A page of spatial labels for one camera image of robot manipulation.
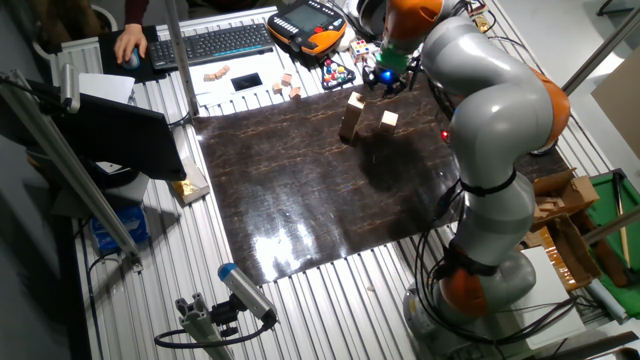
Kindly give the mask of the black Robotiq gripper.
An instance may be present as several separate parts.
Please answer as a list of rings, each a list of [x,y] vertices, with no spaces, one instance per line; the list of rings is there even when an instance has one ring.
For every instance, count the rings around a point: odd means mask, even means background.
[[[395,96],[412,90],[410,83],[407,83],[400,74],[390,69],[364,67],[362,70],[362,80],[371,90],[377,85],[381,85],[385,87],[386,93],[394,93]]]

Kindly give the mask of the bystander right hand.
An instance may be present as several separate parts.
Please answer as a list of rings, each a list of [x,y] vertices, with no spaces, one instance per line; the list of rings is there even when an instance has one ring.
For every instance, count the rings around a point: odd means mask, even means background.
[[[138,50],[141,58],[145,58],[147,46],[148,42],[142,26],[135,23],[127,24],[114,46],[117,63],[122,65],[124,62],[128,62],[135,49]]]

